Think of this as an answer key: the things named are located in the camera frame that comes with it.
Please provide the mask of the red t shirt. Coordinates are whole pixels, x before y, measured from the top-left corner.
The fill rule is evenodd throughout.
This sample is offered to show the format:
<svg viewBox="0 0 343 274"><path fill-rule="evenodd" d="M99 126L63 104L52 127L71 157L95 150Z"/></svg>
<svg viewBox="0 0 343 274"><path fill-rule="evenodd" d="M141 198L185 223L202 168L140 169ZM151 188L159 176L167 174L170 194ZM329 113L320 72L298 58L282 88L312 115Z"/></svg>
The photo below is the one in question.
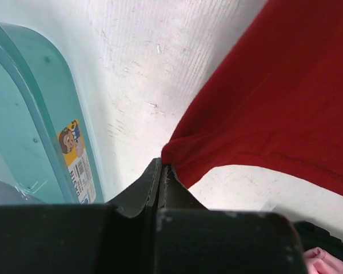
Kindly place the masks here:
<svg viewBox="0 0 343 274"><path fill-rule="evenodd" d="M343 1L268 1L161 152L191 187L259 166L343 196Z"/></svg>

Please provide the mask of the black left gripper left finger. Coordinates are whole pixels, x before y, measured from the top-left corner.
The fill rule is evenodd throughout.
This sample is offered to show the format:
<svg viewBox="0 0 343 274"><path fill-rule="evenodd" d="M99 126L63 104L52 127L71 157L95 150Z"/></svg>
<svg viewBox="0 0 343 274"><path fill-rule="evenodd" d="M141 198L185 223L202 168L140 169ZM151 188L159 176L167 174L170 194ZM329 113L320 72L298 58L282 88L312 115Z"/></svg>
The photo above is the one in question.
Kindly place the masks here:
<svg viewBox="0 0 343 274"><path fill-rule="evenodd" d="M0 205L0 273L152 273L161 171L103 204Z"/></svg>

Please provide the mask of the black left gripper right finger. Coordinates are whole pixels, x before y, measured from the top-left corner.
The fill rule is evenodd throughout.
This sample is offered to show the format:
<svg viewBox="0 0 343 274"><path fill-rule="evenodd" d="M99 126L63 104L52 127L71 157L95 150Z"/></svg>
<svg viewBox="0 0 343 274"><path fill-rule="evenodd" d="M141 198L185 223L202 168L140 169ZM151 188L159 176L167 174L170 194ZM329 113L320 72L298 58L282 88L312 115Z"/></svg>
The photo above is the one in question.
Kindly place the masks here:
<svg viewBox="0 0 343 274"><path fill-rule="evenodd" d="M292 223L261 211L206 209L162 169L155 216L157 273L307 273Z"/></svg>

